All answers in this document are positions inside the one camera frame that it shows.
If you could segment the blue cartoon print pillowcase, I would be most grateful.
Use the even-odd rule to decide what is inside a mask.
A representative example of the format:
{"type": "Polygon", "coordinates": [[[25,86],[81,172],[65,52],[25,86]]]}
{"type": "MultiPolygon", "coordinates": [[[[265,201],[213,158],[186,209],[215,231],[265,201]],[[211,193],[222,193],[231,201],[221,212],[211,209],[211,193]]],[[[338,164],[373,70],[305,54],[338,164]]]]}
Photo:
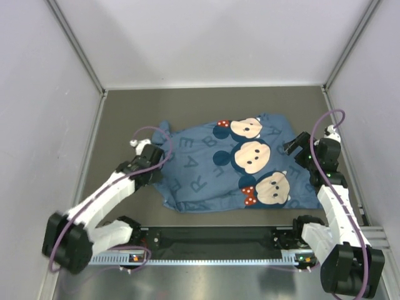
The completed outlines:
{"type": "Polygon", "coordinates": [[[169,155],[155,187],[164,206],[180,213],[319,209],[308,171],[284,152],[295,136],[280,114],[220,119],[176,132],[164,121],[151,138],[169,155]]]}

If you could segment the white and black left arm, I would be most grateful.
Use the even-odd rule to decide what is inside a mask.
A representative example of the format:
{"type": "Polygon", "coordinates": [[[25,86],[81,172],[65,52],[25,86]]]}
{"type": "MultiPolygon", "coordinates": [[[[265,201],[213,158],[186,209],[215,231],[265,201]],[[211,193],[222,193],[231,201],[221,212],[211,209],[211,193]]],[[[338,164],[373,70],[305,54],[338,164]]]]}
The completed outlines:
{"type": "Polygon", "coordinates": [[[58,264],[71,274],[79,274],[94,256],[104,251],[124,244],[129,248],[140,244],[139,224],[128,217],[119,217],[104,226],[99,224],[122,200],[161,179],[164,151],[148,139],[134,144],[133,160],[119,164],[77,206],[50,215],[41,249],[50,265],[58,264]]]}

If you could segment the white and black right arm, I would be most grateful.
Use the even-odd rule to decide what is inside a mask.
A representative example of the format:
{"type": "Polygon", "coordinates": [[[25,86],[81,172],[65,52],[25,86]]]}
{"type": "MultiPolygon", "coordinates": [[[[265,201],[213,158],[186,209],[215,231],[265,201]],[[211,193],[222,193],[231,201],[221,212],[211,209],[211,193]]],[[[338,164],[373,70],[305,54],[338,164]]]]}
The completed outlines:
{"type": "Polygon", "coordinates": [[[320,263],[320,279],[326,293],[372,299],[378,289],[385,257],[374,249],[357,224],[349,200],[348,184],[338,171],[341,137],[334,126],[321,139],[302,132],[284,144],[284,152],[295,150],[295,162],[308,170],[310,183],[326,214],[327,223],[311,216],[293,221],[292,241],[309,246],[320,263]]]}

